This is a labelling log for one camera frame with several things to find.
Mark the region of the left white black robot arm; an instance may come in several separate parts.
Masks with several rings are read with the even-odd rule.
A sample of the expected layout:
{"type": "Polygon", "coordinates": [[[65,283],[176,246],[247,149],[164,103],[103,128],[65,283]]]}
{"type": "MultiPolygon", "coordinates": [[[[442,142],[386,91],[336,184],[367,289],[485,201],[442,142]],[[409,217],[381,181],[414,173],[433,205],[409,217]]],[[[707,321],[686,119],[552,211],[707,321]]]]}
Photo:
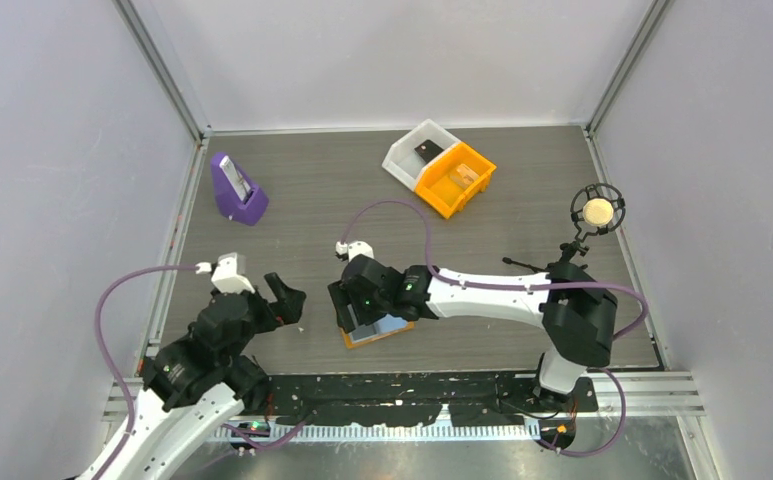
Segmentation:
{"type": "Polygon", "coordinates": [[[169,479],[203,441],[241,413],[267,411],[268,374],[243,356],[258,334],[298,323],[307,295],[276,273],[258,290],[214,288],[187,333],[145,360],[142,387],[84,479],[169,479]]]}

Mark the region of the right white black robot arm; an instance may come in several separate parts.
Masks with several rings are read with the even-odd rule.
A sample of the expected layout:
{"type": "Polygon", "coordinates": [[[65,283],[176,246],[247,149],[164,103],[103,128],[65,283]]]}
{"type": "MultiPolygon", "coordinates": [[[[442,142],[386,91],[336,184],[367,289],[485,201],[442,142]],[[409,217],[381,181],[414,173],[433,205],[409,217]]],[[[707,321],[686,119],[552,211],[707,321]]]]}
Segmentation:
{"type": "Polygon", "coordinates": [[[580,376],[609,364],[618,300],[574,264],[530,275],[492,276],[412,265],[403,271],[359,255],[328,292],[337,323],[349,334],[387,317],[482,317],[542,329],[551,342],[530,387],[546,410],[568,404],[580,376]]]}

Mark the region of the orange card holder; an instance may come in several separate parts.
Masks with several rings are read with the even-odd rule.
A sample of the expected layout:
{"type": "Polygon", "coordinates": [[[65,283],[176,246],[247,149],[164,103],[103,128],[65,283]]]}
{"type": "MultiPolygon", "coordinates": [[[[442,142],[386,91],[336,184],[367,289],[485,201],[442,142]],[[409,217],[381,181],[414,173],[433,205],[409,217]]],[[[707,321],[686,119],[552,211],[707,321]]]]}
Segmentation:
{"type": "Polygon", "coordinates": [[[350,333],[341,330],[345,346],[348,349],[358,348],[389,336],[411,331],[413,322],[403,318],[386,315],[371,325],[359,325],[350,333]]]}

